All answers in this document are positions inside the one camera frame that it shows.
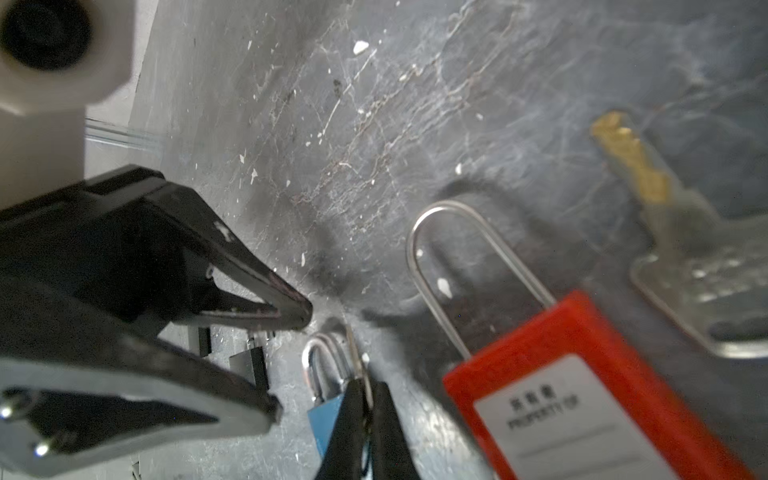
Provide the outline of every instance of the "padlock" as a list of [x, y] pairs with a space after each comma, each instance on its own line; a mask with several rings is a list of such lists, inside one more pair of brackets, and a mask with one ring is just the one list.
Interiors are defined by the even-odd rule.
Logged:
[[[323, 395], [323, 387], [317, 366], [317, 351], [326, 354], [326, 364], [336, 370], [336, 381], [340, 394], [330, 399]], [[339, 409], [344, 398], [344, 389], [353, 375], [341, 352], [339, 344], [325, 333], [315, 333], [304, 346], [301, 354], [301, 365], [304, 371], [304, 381], [312, 391], [315, 406], [306, 414], [310, 419], [310, 428], [315, 437], [315, 444], [320, 458], [323, 458], [333, 433], [333, 426], [339, 416]]]
[[[480, 229], [545, 308], [472, 355], [416, 261], [419, 228], [447, 211]], [[498, 232], [453, 200], [428, 207], [407, 242], [419, 292], [465, 361], [443, 386], [502, 480], [753, 478], [637, 352], [575, 291], [557, 303]]]

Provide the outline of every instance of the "metal key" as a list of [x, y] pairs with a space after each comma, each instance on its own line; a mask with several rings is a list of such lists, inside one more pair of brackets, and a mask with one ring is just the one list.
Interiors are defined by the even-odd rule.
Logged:
[[723, 219], [636, 132], [618, 111], [591, 128], [655, 240], [632, 265], [633, 283], [713, 354], [768, 356], [768, 215]]

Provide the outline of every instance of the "gray surface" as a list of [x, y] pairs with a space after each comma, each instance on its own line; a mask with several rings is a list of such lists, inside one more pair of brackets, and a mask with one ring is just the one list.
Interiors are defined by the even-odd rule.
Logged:
[[[131, 126], [173, 136], [161, 170], [309, 295], [308, 331], [355, 327], [423, 478], [492, 477], [440, 383], [459, 355], [406, 274], [410, 223], [446, 197], [477, 207], [556, 296], [589, 292], [768, 478], [768, 362], [707, 355], [631, 287], [650, 237], [588, 137], [599, 114], [629, 111], [723, 214], [764, 210], [766, 18], [750, 0], [161, 0]], [[357, 40], [370, 43], [359, 56]], [[463, 223], [431, 227], [422, 261], [433, 284], [449, 281], [470, 349], [536, 311]], [[212, 359], [226, 365], [245, 335], [215, 335]], [[312, 478], [305, 341], [282, 333], [268, 349], [280, 427], [143, 452], [144, 480]]]

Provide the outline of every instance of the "metal shackle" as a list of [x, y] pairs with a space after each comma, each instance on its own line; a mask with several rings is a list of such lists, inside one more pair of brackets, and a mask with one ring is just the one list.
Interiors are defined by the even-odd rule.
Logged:
[[346, 357], [341, 351], [337, 341], [325, 333], [314, 333], [306, 342], [304, 350], [301, 352], [301, 366], [304, 373], [304, 382], [312, 391], [312, 401], [315, 405], [325, 402], [327, 399], [323, 396], [323, 388], [320, 385], [320, 378], [317, 372], [315, 350], [325, 353], [329, 363], [336, 370], [337, 382], [339, 388], [344, 389], [346, 383], [353, 377], [352, 370], [346, 362]]
[[544, 286], [541, 281], [528, 269], [525, 263], [512, 251], [512, 248], [502, 239], [502, 236], [491, 226], [488, 221], [483, 218], [476, 210], [455, 200], [442, 200], [436, 202], [427, 207], [419, 215], [418, 220], [411, 227], [411, 231], [408, 233], [408, 240], [406, 242], [406, 260], [408, 262], [408, 270], [411, 273], [411, 278], [416, 284], [416, 288], [424, 297], [424, 300], [432, 311], [432, 315], [435, 316], [437, 322], [442, 329], [448, 335], [453, 345], [462, 354], [464, 359], [470, 359], [472, 354], [464, 344], [461, 336], [458, 334], [458, 330], [453, 326], [448, 315], [437, 300], [437, 297], [429, 287], [421, 268], [419, 268], [419, 262], [416, 260], [416, 240], [419, 235], [419, 229], [424, 224], [424, 221], [433, 214], [438, 212], [450, 212], [452, 214], [458, 214], [461, 217], [469, 220], [478, 230], [482, 233], [485, 240], [491, 244], [493, 250], [504, 260], [504, 263], [512, 270], [517, 278], [523, 282], [523, 285], [529, 292], [536, 297], [536, 300], [545, 308], [548, 309], [557, 303], [552, 293]]

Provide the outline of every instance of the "black circular hole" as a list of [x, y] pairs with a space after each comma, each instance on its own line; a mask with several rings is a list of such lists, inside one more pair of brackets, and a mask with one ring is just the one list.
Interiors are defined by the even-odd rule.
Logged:
[[77, 0], [18, 0], [2, 21], [2, 48], [38, 70], [76, 64], [91, 42], [91, 21]]

